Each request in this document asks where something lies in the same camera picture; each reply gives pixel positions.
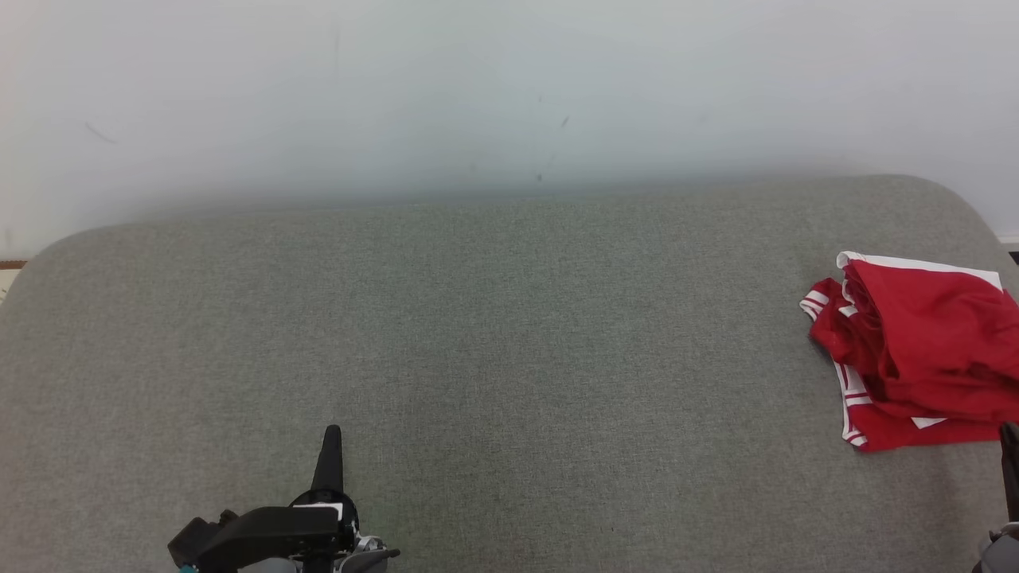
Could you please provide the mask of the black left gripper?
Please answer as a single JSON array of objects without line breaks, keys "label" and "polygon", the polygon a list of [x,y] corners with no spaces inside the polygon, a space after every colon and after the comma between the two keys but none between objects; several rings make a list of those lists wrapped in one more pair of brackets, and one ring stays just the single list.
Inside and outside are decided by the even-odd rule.
[{"label": "black left gripper", "polygon": [[335,531],[330,540],[302,543],[294,558],[346,557],[357,545],[359,515],[356,505],[345,494],[345,465],[343,465],[342,429],[328,425],[324,433],[310,490],[299,494],[291,507],[329,507],[336,511]]}]

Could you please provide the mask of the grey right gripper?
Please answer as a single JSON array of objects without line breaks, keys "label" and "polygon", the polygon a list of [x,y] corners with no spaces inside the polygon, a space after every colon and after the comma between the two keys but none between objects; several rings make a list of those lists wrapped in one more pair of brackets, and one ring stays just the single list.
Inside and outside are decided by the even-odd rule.
[{"label": "grey right gripper", "polygon": [[980,540],[971,573],[1019,573],[1019,424],[1005,422],[998,438],[1009,523]]}]

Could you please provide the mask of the red Bulls 23 jersey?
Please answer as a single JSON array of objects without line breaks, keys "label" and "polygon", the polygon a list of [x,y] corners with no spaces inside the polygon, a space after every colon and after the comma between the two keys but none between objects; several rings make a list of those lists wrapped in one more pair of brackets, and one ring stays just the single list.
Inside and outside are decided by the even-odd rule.
[{"label": "red Bulls 23 jersey", "polygon": [[[922,260],[873,256],[858,251],[841,251],[841,258],[861,257],[878,262],[918,263],[937,271],[960,268],[976,275],[987,273],[994,282],[1001,283],[994,271],[978,271],[960,266],[931,263]],[[998,437],[998,428],[1005,422],[979,422],[965,419],[903,417],[889,413],[865,387],[862,377],[845,361],[850,351],[850,337],[838,325],[836,309],[845,305],[841,279],[823,279],[812,287],[800,302],[801,309],[811,318],[810,335],[829,354],[836,369],[843,403],[843,439],[862,452],[884,452],[907,446],[954,445],[954,442],[989,442]]]}]

